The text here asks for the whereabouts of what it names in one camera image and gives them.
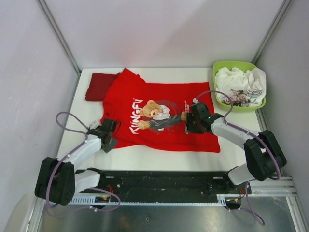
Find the bright red kungfu t-shirt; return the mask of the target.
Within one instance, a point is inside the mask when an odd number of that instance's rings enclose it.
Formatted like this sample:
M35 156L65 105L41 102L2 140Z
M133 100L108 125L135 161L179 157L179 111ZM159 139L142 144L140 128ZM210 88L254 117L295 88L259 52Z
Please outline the bright red kungfu t-shirt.
M103 100L103 119L120 123L117 148L145 145L166 151L221 151L218 137L185 132L184 114L193 98L209 91L208 82L148 83L125 68Z

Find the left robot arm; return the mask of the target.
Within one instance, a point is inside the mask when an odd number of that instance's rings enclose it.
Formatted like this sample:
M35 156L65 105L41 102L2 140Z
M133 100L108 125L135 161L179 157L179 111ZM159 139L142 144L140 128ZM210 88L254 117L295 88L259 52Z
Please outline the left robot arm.
M84 134L84 140L62 158L46 157L39 170L34 194L47 202L66 206L76 193L91 188L96 193L102 193L107 182L100 177L98 171L87 169L77 173L78 168L96 152L111 151L117 145L113 134L119 123L105 119L103 123Z

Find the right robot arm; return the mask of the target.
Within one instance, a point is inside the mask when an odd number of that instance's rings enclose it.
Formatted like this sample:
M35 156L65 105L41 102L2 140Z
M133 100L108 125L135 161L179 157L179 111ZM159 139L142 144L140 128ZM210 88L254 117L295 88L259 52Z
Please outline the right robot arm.
M234 194L240 185L247 181L280 179L281 168L287 164L286 157L271 131L258 132L232 124L221 114L211 114L202 102L190 106L186 117L186 132L216 135L243 149L246 163L225 174L223 189L228 194Z

